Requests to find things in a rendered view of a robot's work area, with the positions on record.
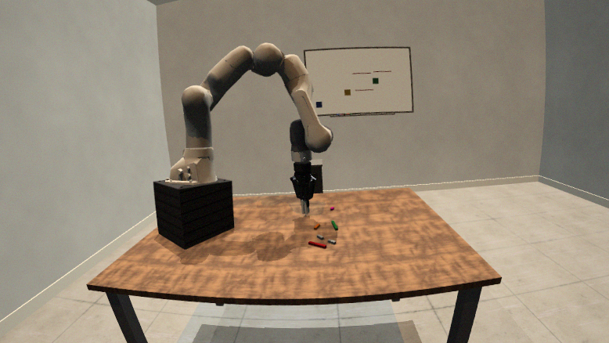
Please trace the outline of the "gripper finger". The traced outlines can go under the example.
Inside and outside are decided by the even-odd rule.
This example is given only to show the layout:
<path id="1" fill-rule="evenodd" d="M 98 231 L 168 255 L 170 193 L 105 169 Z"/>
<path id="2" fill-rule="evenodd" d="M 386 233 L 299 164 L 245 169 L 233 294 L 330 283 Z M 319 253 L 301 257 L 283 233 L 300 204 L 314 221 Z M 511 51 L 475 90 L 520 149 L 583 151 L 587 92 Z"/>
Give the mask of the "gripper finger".
<path id="1" fill-rule="evenodd" d="M 313 198 L 313 193 L 315 189 L 315 183 L 317 178 L 314 178 L 311 175 L 311 183 L 309 187 L 309 182 L 306 183 L 305 176 L 302 176 L 303 186 L 304 186 L 304 213 L 307 215 L 309 212 L 309 200 Z"/>
<path id="2" fill-rule="evenodd" d="M 297 179 L 295 178 L 295 176 L 290 177 L 291 182 L 293 183 L 294 186 L 294 191 L 296 193 L 297 198 L 301 199 L 301 211 L 302 214 L 305 213 L 305 203 L 304 203 L 304 186 L 303 183 L 301 183 L 301 177 L 298 176 Z"/>

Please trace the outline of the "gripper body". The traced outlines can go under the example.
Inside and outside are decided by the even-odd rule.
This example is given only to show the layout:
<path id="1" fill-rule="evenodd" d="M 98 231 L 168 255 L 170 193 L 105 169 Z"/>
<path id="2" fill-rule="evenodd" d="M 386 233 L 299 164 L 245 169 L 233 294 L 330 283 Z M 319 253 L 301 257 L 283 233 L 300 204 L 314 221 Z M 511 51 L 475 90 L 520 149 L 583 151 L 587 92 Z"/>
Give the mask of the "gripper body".
<path id="1" fill-rule="evenodd" d="M 312 165 L 309 161 L 308 163 L 298 164 L 294 162 L 294 176 L 297 179 L 298 176 L 301 177 L 301 183 L 303 183 L 302 176 L 305 176 L 306 183 L 311 179 L 311 170 Z"/>

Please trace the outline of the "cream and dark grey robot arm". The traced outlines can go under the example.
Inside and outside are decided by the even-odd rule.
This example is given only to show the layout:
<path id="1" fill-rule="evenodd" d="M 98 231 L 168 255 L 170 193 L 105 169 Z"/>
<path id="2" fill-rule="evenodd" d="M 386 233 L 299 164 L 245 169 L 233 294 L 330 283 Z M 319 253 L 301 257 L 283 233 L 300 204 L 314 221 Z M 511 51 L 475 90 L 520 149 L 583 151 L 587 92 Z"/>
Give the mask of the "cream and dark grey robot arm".
<path id="1" fill-rule="evenodd" d="M 312 104 L 312 80 L 299 57 L 285 56 L 269 43 L 260 44 L 254 52 L 239 46 L 208 73 L 201 86 L 184 90 L 186 148 L 182 151 L 183 158 L 171 168 L 171 181 L 167 178 L 165 183 L 198 185 L 218 180 L 214 171 L 210 111 L 248 70 L 264 77 L 277 72 L 297 107 L 301 119 L 290 124 L 292 161 L 308 163 L 312 160 L 312 152 L 322 153 L 329 148 L 332 141 L 328 132 L 332 135 L 333 132 L 319 122 Z"/>

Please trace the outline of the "red rod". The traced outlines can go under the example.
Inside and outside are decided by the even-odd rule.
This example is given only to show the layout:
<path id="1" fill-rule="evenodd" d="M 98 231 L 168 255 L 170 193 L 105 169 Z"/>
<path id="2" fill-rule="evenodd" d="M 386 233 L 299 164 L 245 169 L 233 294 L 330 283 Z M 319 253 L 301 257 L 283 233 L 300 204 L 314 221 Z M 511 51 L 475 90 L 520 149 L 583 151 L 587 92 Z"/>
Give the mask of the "red rod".
<path id="1" fill-rule="evenodd" d="M 321 247 L 321 248 L 326 249 L 326 245 L 325 244 L 319 244 L 319 243 L 316 243 L 316 242 L 309 241 L 308 245 L 312 245 L 312 246 L 315 246 L 315 247 Z"/>

